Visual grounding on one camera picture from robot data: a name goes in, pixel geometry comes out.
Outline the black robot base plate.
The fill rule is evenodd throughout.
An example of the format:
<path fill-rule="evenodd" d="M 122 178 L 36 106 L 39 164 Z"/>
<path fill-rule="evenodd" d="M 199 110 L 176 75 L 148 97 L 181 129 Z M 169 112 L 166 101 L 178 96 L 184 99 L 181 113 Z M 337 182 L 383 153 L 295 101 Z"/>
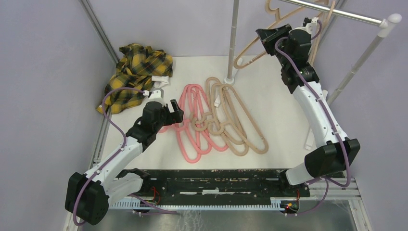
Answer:
<path fill-rule="evenodd" d="M 159 205 L 270 205 L 271 198 L 310 197 L 304 184 L 290 186 L 284 169 L 132 169 L 142 174 L 135 194 Z"/>

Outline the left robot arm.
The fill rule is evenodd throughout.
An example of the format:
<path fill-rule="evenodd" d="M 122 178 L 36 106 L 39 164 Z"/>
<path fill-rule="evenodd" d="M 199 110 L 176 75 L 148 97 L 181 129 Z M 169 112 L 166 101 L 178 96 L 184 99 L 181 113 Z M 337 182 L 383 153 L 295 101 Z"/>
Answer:
<path fill-rule="evenodd" d="M 162 127 L 182 122 L 183 110 L 175 99 L 170 102 L 173 112 L 159 100 L 147 102 L 142 116 L 124 134 L 116 151 L 85 173 L 71 175 L 65 209 L 73 214 L 75 225 L 96 225 L 110 206 L 133 193 L 145 196 L 151 191 L 149 180 L 133 171 L 125 171 L 125 167 L 156 140 Z"/>

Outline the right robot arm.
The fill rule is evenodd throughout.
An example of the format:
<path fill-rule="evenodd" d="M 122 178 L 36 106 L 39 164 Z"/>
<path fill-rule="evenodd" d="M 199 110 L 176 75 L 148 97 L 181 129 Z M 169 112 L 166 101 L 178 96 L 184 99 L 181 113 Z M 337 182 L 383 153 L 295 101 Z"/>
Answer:
<path fill-rule="evenodd" d="M 278 59 L 281 79 L 305 113 L 316 145 L 303 163 L 284 173 L 284 180 L 278 183 L 279 193 L 291 196 L 299 184 L 311 184 L 321 178 L 328 179 L 330 174 L 349 172 L 360 143 L 343 131 L 323 96 L 319 77 L 308 62 L 311 32 L 305 27 L 293 29 L 285 25 L 257 29 L 256 33 L 267 54 Z"/>

